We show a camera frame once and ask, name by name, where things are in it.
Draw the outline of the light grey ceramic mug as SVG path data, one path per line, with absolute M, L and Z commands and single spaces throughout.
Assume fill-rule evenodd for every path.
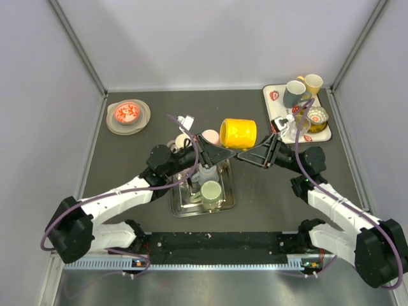
M 217 166 L 213 166 L 210 168 L 206 168 L 201 164 L 198 165 L 197 172 L 191 177 L 191 182 L 199 183 L 199 185 L 203 185 L 208 181 L 219 181 L 219 175 L 217 172 Z

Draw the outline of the yellow ceramic mug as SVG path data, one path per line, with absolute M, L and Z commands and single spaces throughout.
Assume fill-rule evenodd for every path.
M 224 119 L 220 127 L 221 145 L 229 149 L 253 148 L 257 139 L 257 125 L 253 120 Z

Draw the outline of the light green ceramic mug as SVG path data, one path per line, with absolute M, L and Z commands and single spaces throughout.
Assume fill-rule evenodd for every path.
M 220 183 L 208 181 L 200 190 L 190 197 L 191 203 L 201 203 L 206 209 L 217 208 L 223 200 L 223 191 Z

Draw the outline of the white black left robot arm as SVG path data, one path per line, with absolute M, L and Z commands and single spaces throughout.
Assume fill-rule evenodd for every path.
M 173 175 L 198 164 L 215 166 L 235 155 L 235 151 L 209 143 L 202 136 L 177 153 L 166 145 L 157 145 L 149 155 L 147 168 L 124 185 L 86 200 L 64 199 L 46 228 L 47 238 L 65 264 L 103 249 L 137 253 L 146 243 L 140 225 L 132 220 L 118 224 L 106 221 L 164 196 L 173 186 Z

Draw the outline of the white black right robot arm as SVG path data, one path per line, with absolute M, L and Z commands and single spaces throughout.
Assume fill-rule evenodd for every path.
M 297 242 L 305 252 L 324 249 L 351 264 L 372 288 L 394 290 L 407 273 L 407 241 L 401 225 L 366 213 L 341 196 L 326 179 L 325 154 L 321 147 L 303 152 L 291 149 L 277 135 L 241 152 L 237 159 L 269 168 L 280 166 L 299 173 L 291 179 L 294 194 L 326 215 L 339 229 L 320 219 L 306 220 L 298 228 Z

